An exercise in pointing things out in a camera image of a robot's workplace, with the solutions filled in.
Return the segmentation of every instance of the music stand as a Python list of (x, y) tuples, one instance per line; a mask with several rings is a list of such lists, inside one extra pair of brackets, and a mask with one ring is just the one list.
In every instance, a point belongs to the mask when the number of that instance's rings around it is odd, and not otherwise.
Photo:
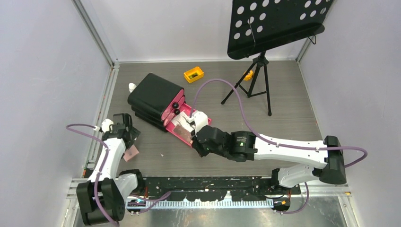
[[(271, 116), (266, 50), (315, 36), (324, 31), (323, 21), (333, 0), (233, 0), (227, 54), (234, 60), (259, 56), (235, 84), (247, 98), (266, 94), (268, 116)], [(240, 85), (256, 65), (249, 90)], [(266, 91), (252, 94), (260, 68), (263, 67)], [(221, 101), (223, 105), (230, 95)]]

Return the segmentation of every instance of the gray wood surface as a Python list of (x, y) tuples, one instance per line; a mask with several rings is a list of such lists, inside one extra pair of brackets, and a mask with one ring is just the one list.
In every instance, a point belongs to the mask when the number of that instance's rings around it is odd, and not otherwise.
[[(108, 117), (113, 114), (129, 113), (134, 126), (141, 131), (135, 145), (140, 154), (129, 162), (121, 161), (119, 171), (139, 169), (145, 176), (230, 176), (270, 175), (272, 169), (292, 166), (294, 163), (279, 160), (258, 160), (237, 163), (209, 154), (200, 158), (198, 153), (170, 133), (165, 133), (137, 118), (127, 103), (128, 84), (138, 84), (153, 72), (185, 89), (186, 101), (192, 105), (196, 91), (208, 79), (221, 78), (235, 84), (250, 61), (226, 62), (166, 62), (122, 64), (118, 73)], [(189, 84), (183, 73), (199, 66), (204, 78)], [(311, 109), (308, 94), (295, 61), (272, 61), (268, 65), (271, 108), (267, 115), (266, 96), (246, 98), (238, 88), (243, 101), (245, 116), (261, 134), (292, 140), (320, 140), (321, 136)], [(251, 81), (242, 85), (248, 89)], [(208, 84), (200, 93), (196, 107), (212, 119), (211, 125), (223, 131), (246, 130), (239, 110), (238, 100), (233, 94), (221, 105), (221, 100), (230, 91), (221, 82)], [(264, 91), (264, 76), (259, 74), (254, 93)]]

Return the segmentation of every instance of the yellow plastic box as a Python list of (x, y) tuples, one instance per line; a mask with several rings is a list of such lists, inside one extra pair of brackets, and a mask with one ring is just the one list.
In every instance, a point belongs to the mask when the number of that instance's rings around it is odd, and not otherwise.
[(205, 73), (199, 68), (199, 66), (188, 70), (184, 73), (184, 78), (188, 81), (188, 83), (192, 83), (194, 81), (199, 80), (205, 75)]

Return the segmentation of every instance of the yellow object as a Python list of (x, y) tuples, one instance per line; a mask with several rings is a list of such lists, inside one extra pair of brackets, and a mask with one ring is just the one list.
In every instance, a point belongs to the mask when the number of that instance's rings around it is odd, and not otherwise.
[(248, 80), (250, 80), (252, 77), (253, 77), (253, 71), (251, 70), (251, 71), (249, 71), (248, 75), (245, 76), (244, 80), (245, 80), (245, 81), (248, 81)]
[(205, 75), (205, 73), (199, 68), (199, 66), (188, 70), (184, 73), (184, 78), (188, 81), (188, 83), (192, 83), (194, 81), (199, 80)]

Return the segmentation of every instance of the reflective metal surface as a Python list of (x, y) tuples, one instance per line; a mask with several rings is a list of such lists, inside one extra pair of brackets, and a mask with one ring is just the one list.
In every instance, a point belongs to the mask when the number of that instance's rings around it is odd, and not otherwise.
[[(304, 198), (291, 199), (296, 210)], [(76, 227), (83, 227), (77, 215)], [(150, 210), (131, 216), (125, 214), (121, 227), (343, 227), (347, 226), (338, 197), (311, 197), (307, 207), (291, 215), (274, 214), (270, 209), (177, 209)]]

